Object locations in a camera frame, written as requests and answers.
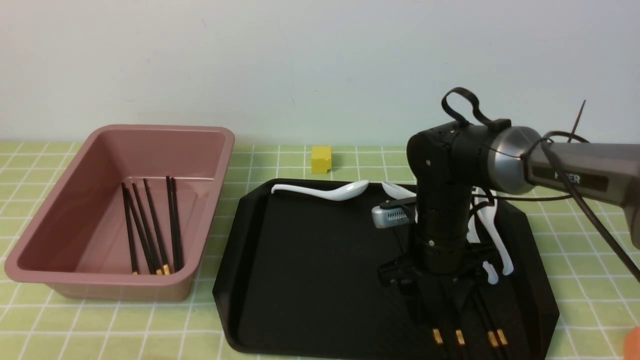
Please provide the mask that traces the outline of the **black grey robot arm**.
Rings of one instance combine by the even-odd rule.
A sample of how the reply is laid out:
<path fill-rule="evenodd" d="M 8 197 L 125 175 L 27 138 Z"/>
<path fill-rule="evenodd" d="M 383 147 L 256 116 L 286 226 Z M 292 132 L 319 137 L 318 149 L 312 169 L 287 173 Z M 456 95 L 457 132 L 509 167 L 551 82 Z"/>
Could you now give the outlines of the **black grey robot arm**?
<path fill-rule="evenodd" d="M 430 321 L 420 277 L 464 281 L 494 258 L 487 246 L 467 240 L 470 224 L 496 204 L 494 191 L 517 201 L 537 186 L 564 191 L 631 274 L 639 276 L 639 268 L 585 202 L 620 207 L 631 240 L 639 246 L 638 144 L 593 143 L 579 136 L 576 142 L 551 142 L 554 136 L 569 134 L 540 136 L 500 119 L 482 126 L 452 121 L 409 139 L 406 155 L 416 195 L 382 203 L 372 209 L 372 217 L 378 228 L 409 227 L 407 251 L 380 266 L 378 276 L 382 285 L 398 286 L 412 321 Z"/>

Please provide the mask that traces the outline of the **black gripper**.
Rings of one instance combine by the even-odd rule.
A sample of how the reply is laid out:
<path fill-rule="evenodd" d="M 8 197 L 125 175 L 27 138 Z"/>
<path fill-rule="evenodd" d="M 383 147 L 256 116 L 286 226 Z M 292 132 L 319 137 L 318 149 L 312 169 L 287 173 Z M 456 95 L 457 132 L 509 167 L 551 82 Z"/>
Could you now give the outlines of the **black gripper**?
<path fill-rule="evenodd" d="M 377 270 L 382 285 L 400 285 L 413 325 L 431 324 L 415 280 L 423 276 L 452 280 L 452 307 L 457 321 L 462 321 L 467 301 L 478 285 L 499 282 L 498 272 L 489 262 L 499 252 L 480 241 L 473 196 L 471 186 L 419 189 L 414 205 L 416 223 L 402 225 L 407 226 L 407 248 Z"/>

